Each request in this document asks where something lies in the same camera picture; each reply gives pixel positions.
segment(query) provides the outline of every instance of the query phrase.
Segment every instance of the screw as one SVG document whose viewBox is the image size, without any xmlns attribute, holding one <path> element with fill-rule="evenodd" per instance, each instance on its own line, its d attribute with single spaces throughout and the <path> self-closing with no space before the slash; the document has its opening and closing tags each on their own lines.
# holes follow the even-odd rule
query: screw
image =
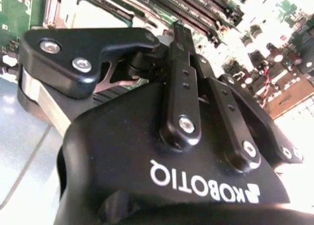
<svg viewBox="0 0 314 225">
<path fill-rule="evenodd" d="M 244 141 L 242 146 L 245 152 L 248 153 L 249 156 L 251 156 L 252 158 L 256 156 L 256 149 L 250 142 Z"/>
<path fill-rule="evenodd" d="M 292 154 L 291 154 L 291 152 L 287 149 L 287 148 L 285 148 L 285 147 L 282 147 L 282 150 L 283 150 L 283 153 L 284 153 L 284 155 L 288 158 L 288 159 L 292 159 Z"/>
<path fill-rule="evenodd" d="M 78 58 L 75 58 L 74 60 L 72 60 L 72 66 L 75 69 L 77 69 L 83 73 L 87 73 L 92 69 L 91 63 L 88 60 L 81 58 L 81 57 L 78 57 Z"/>
<path fill-rule="evenodd" d="M 179 126 L 186 133 L 193 133 L 195 130 L 195 126 L 194 126 L 193 122 L 187 117 L 182 116 L 179 118 Z"/>
<path fill-rule="evenodd" d="M 184 51 L 184 46 L 181 43 L 177 43 L 177 47 L 181 50 Z"/>
<path fill-rule="evenodd" d="M 235 81 L 233 80 L 233 78 L 231 77 L 227 77 L 228 82 L 230 82 L 231 84 L 235 84 Z"/>
<path fill-rule="evenodd" d="M 42 41 L 39 46 L 44 52 L 50 54 L 57 54 L 61 50 L 60 46 L 56 42 L 49 40 Z"/>
<path fill-rule="evenodd" d="M 155 41 L 154 36 L 153 36 L 151 33 L 147 32 L 147 33 L 145 33 L 145 36 L 146 36 L 146 38 L 147 38 L 148 40 L 150 40 L 150 41 L 152 41 L 152 42 Z"/>
<path fill-rule="evenodd" d="M 204 57 L 200 57 L 200 60 L 201 60 L 201 62 L 203 62 L 204 64 L 206 64 L 207 63 L 207 60 L 204 58 Z"/>
</svg>

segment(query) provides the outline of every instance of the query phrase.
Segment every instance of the hole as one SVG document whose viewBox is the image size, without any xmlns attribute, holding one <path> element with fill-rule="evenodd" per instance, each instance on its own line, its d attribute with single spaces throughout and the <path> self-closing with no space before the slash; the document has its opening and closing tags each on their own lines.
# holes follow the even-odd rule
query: hole
<svg viewBox="0 0 314 225">
<path fill-rule="evenodd" d="M 105 79 L 110 67 L 111 67 L 111 62 L 108 61 L 108 62 L 102 63 L 101 73 L 100 73 L 100 78 L 99 78 L 98 83 L 100 83 L 102 80 Z"/>
<path fill-rule="evenodd" d="M 184 87 L 185 89 L 190 89 L 190 85 L 187 84 L 187 83 L 183 83 L 183 87 Z"/>
<path fill-rule="evenodd" d="M 236 111 L 235 108 L 234 108 L 232 105 L 228 105 L 228 108 L 229 108 L 231 111 Z"/>
<path fill-rule="evenodd" d="M 187 70 L 183 70 L 183 73 L 185 74 L 185 75 L 187 75 L 187 76 L 189 76 L 190 74 L 189 74 L 189 72 L 187 71 Z"/>
</svg>

